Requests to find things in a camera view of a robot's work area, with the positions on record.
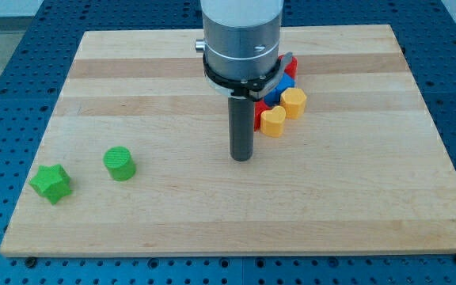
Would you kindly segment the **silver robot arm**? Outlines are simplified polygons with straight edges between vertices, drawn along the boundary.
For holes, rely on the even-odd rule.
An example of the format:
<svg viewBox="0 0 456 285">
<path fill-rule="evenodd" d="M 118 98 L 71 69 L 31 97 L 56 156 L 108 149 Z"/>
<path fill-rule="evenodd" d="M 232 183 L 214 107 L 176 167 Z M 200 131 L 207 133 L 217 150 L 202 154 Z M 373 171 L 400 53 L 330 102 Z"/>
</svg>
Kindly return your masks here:
<svg viewBox="0 0 456 285">
<path fill-rule="evenodd" d="M 223 95 L 259 101 L 292 61 L 279 57 L 283 0 L 201 0 L 204 73 Z"/>
</svg>

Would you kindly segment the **red block behind arm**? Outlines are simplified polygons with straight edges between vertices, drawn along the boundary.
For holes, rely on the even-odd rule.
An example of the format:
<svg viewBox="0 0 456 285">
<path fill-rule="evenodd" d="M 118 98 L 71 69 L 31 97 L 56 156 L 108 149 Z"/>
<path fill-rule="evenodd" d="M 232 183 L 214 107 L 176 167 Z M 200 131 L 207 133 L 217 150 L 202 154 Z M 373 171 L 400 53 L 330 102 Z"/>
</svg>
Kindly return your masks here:
<svg viewBox="0 0 456 285">
<path fill-rule="evenodd" d="M 291 61 L 286 65 L 284 73 L 291 77 L 293 80 L 297 78 L 298 60 L 295 56 L 291 57 Z"/>
</svg>

